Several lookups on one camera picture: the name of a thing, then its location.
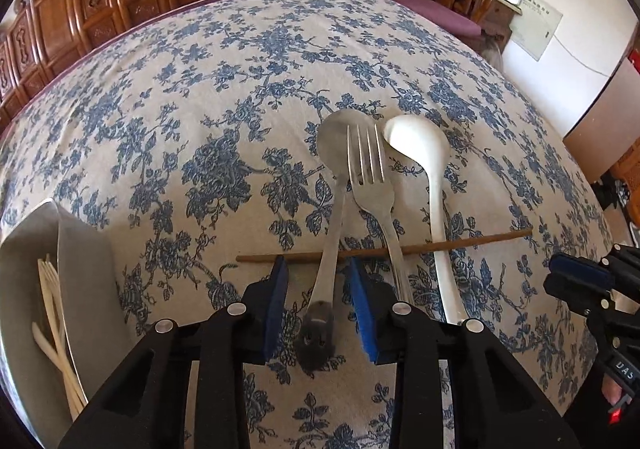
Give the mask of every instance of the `red light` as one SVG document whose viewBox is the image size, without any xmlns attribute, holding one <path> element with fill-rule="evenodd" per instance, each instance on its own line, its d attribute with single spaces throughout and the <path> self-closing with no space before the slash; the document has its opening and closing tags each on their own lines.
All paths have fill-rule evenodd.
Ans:
<svg viewBox="0 0 640 449">
<path fill-rule="evenodd" d="M 621 408 L 619 408 L 619 409 L 615 410 L 613 413 L 611 413 L 611 416 L 609 417 L 609 425 L 617 424 L 620 421 L 620 415 L 622 415 L 622 409 Z"/>
</svg>

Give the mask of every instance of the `stainless steel fork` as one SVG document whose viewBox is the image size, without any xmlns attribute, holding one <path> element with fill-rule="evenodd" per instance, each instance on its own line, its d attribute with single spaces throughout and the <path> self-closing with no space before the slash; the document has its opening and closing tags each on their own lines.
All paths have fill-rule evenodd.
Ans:
<svg viewBox="0 0 640 449">
<path fill-rule="evenodd" d="M 386 246 L 391 258 L 391 269 L 396 284 L 396 293 L 400 301 L 414 304 L 414 295 L 411 291 L 409 278 L 404 269 L 404 257 L 400 249 L 400 241 L 396 234 L 394 222 L 391 218 L 391 208 L 394 205 L 396 194 L 386 168 L 385 148 L 378 131 L 374 125 L 375 145 L 372 145 L 370 129 L 366 129 L 366 151 L 363 148 L 360 127 L 355 131 L 358 137 L 358 156 L 362 178 L 358 177 L 358 165 L 356 153 L 351 145 L 351 126 L 347 127 L 347 153 L 349 159 L 349 172 L 351 176 L 351 188 L 353 197 L 358 206 L 371 214 L 379 223 L 385 236 Z"/>
</svg>

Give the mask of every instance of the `paper sign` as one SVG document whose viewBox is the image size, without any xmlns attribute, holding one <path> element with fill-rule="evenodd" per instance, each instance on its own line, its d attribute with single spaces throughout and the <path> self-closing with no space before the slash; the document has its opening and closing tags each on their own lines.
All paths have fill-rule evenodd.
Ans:
<svg viewBox="0 0 640 449">
<path fill-rule="evenodd" d="M 540 61 L 560 25 L 562 14 L 544 0 L 522 0 L 520 9 L 522 16 L 515 16 L 511 22 L 511 40 Z"/>
</svg>

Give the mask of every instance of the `white plastic spoon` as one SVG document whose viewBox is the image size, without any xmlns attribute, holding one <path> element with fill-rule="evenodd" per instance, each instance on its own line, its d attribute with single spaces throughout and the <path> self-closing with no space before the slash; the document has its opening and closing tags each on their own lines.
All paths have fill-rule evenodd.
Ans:
<svg viewBox="0 0 640 449">
<path fill-rule="evenodd" d="M 414 115 L 401 115 L 385 125 L 384 136 L 392 148 L 415 160 L 429 178 L 431 241 L 446 241 L 442 209 L 442 181 L 449 162 L 447 137 L 433 122 Z M 434 252 L 438 287 L 448 323 L 459 324 L 469 318 L 453 277 L 449 252 Z"/>
</svg>

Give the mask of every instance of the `blue floral tablecloth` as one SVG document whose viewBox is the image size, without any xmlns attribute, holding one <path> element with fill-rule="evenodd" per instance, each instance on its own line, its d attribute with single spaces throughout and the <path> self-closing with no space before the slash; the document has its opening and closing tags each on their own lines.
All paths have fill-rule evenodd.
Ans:
<svg viewBox="0 0 640 449">
<path fill-rule="evenodd" d="M 334 180 L 316 153 L 322 119 L 431 119 L 453 155 L 450 239 L 533 227 L 531 238 L 451 252 L 468 313 L 482 318 L 564 411 L 594 343 L 542 287 L 556 251 L 610 247 L 600 208 L 560 137 L 458 40 L 389 0 L 227 0 L 135 30 L 53 83 L 0 150 L 1 235 L 47 197 L 113 246 L 132 337 L 163 317 L 201 321 L 270 272 L 239 253 L 320 251 Z M 428 180 L 388 149 L 404 244 L 430 238 Z M 348 195 L 344 248 L 382 245 Z M 406 259 L 415 302 L 442 307 L 432 255 Z M 369 266 L 388 273 L 388 261 Z M 292 266 L 282 342 L 245 367 L 254 447 L 386 447 L 394 368 L 360 350 L 338 275 L 337 352 L 307 375 L 292 340 L 318 267 Z M 447 391 L 447 374 L 442 374 Z M 445 411 L 451 427 L 452 410 Z"/>
</svg>

